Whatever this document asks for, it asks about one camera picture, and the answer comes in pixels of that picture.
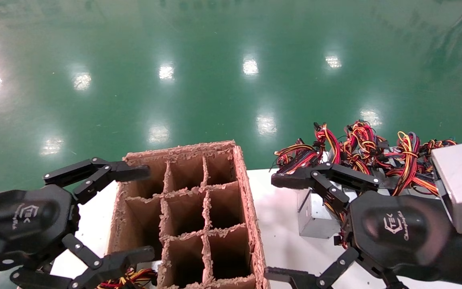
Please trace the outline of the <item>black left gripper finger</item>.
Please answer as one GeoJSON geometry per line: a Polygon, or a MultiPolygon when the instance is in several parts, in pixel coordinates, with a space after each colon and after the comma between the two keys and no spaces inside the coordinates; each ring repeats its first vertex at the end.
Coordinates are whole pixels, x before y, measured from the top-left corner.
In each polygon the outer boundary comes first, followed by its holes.
{"type": "Polygon", "coordinates": [[[49,172],[43,179],[46,185],[58,185],[61,188],[79,182],[72,194],[77,203],[86,204],[113,181],[145,180],[150,176],[150,167],[147,165],[133,167],[125,161],[109,162],[94,157],[49,172]]]}

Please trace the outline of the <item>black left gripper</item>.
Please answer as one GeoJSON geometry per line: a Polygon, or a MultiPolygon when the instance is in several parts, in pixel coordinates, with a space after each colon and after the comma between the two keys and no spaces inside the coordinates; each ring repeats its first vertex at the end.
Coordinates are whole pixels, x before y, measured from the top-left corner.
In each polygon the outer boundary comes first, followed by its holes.
{"type": "Polygon", "coordinates": [[[143,246],[99,258],[73,235],[78,221],[74,198],[57,185],[0,192],[0,271],[23,265],[10,276],[21,289],[95,289],[155,256],[153,247],[143,246]],[[87,265],[76,278],[31,270],[66,250],[87,265]]]}

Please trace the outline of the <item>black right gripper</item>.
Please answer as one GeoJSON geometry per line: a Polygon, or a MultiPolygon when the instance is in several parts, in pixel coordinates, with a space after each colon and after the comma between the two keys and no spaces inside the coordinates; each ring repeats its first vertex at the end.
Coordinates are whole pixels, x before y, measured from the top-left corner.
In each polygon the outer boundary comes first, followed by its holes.
{"type": "Polygon", "coordinates": [[[378,189],[377,177],[336,163],[300,167],[291,174],[275,173],[271,184],[278,188],[311,188],[335,213],[344,212],[350,202],[337,184],[366,192],[348,208],[345,229],[354,248],[348,248],[319,276],[266,267],[267,280],[288,283],[292,289],[331,289],[360,256],[359,264],[375,277],[392,271],[418,281],[462,285],[462,234],[452,225],[441,201],[369,191],[378,189]]]}

